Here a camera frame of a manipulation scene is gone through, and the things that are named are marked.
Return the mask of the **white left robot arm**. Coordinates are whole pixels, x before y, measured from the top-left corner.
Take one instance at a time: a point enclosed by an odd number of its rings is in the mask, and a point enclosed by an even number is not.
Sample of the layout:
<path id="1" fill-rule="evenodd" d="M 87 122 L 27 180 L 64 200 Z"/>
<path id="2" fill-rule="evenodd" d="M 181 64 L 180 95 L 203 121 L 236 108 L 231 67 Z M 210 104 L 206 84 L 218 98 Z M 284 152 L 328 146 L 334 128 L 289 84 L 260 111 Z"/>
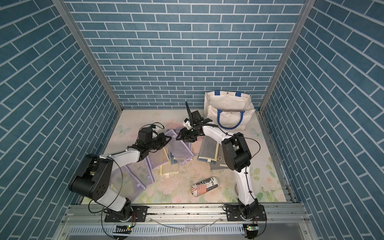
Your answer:
<path id="1" fill-rule="evenodd" d="M 144 160 L 150 152 L 164 148 L 172 137 L 158 133 L 156 125 L 143 127 L 138 132 L 134 144 L 126 150 L 109 154 L 88 154 L 75 171 L 68 188 L 71 192 L 87 197 L 116 213 L 130 211 L 129 200 L 110 187 L 111 175 L 119 170 L 123 175 L 123 167 Z"/>

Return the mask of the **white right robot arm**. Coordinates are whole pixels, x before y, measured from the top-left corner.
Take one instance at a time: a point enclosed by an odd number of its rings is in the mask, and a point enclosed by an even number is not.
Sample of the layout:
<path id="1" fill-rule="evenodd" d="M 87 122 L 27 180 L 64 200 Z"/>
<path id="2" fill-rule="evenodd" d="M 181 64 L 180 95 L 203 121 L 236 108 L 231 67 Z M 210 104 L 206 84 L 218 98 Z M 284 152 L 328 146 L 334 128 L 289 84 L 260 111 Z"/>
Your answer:
<path id="1" fill-rule="evenodd" d="M 187 112 L 188 118 L 184 120 L 184 128 L 180 130 L 177 140 L 193 143 L 200 136 L 208 136 L 221 144 L 225 163 L 235 173 L 240 209 L 247 212 L 256 210 L 259 202 L 252 192 L 247 171 L 253 157 L 244 135 L 226 132 L 223 127 L 213 124 L 211 119 L 204 119 L 199 111 L 191 112 L 187 109 Z"/>

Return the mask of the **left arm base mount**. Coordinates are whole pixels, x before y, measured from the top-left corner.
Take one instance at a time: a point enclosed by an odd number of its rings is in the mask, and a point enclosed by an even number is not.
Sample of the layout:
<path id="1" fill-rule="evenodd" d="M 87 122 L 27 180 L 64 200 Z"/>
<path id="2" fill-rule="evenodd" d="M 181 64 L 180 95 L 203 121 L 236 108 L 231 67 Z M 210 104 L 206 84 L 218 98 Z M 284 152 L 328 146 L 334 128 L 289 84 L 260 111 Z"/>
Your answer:
<path id="1" fill-rule="evenodd" d="M 120 212 L 116 212 L 110 209 L 103 211 L 106 214 L 105 222 L 106 223 L 136 223 L 136 222 L 145 222 L 148 206 L 132 206 L 128 205 L 123 207 Z"/>

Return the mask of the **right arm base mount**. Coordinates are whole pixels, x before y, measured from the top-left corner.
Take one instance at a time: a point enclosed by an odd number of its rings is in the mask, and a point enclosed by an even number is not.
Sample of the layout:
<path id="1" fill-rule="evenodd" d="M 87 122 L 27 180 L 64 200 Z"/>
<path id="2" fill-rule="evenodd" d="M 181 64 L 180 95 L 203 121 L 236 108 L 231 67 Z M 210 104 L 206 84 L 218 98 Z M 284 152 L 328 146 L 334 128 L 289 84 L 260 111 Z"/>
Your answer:
<path id="1" fill-rule="evenodd" d="M 228 222 L 267 220 L 265 208 L 261 204 L 247 206 L 224 204 L 222 209 L 226 213 Z"/>

